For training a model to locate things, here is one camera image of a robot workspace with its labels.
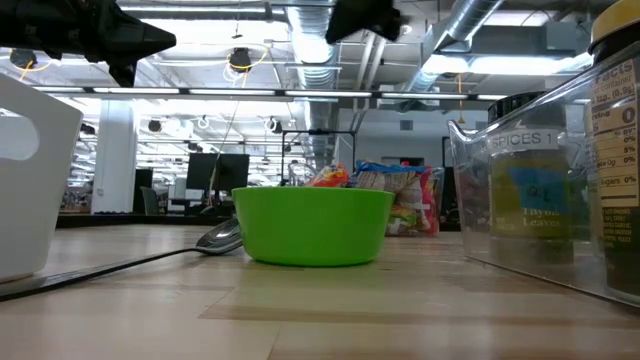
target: ceiling light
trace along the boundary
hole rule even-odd
[[[264,12],[255,8],[242,7],[222,7],[222,6],[120,6],[122,11],[144,11],[144,12]],[[282,10],[273,10],[274,14],[282,14]]]
[[[34,86],[36,90],[40,90],[42,92],[84,92],[84,89],[81,87],[67,87],[67,86]]]
[[[383,98],[413,99],[413,100],[466,100],[465,94],[416,94],[416,93],[382,93]]]
[[[276,94],[273,90],[244,90],[244,89],[191,89],[189,92],[193,95],[256,95],[256,96],[273,96]]]
[[[326,97],[371,97],[367,91],[314,91],[314,90],[289,90],[287,96],[326,96]]]
[[[478,95],[478,100],[498,101],[506,97],[507,95]]]
[[[422,72],[429,74],[455,73],[462,74],[469,71],[467,60],[455,56],[431,55],[422,66]]]
[[[100,94],[179,94],[179,89],[172,88],[93,88]]]
[[[565,63],[546,57],[483,56],[471,62],[469,72],[494,75],[551,75]]]

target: green bowl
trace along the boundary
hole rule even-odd
[[[375,259],[393,204],[383,191],[316,187],[241,188],[233,199],[247,253],[297,266]]]

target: white column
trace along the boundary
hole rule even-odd
[[[138,123],[132,101],[102,101],[91,213],[133,210]]]

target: snack bag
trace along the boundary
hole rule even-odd
[[[438,214],[433,190],[428,186],[428,166],[382,165],[358,162],[355,187],[396,195],[387,235],[437,235]]]
[[[349,174],[344,165],[325,166],[318,175],[314,176],[307,186],[317,187],[342,187],[349,182]]]

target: jar lid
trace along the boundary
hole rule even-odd
[[[620,0],[605,10],[593,23],[589,53],[609,35],[640,22],[640,1]]]

